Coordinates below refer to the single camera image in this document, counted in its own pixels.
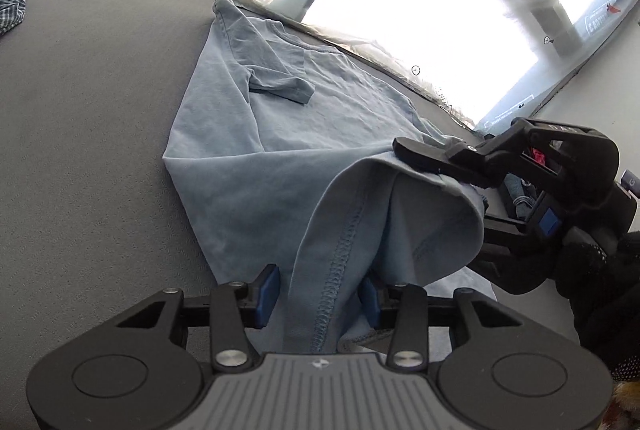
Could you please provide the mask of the light blue t-shirt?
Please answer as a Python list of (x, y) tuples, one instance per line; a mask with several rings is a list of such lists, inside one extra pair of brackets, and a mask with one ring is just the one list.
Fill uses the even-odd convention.
[(488, 292), (469, 270), (483, 242), (480, 193), (393, 152), (399, 137), (435, 148), (452, 138), (338, 50), (233, 0), (214, 0), (213, 13), (163, 160), (217, 278), (280, 269), (256, 348), (334, 353), (372, 341), (357, 298), (371, 272), (443, 297)]

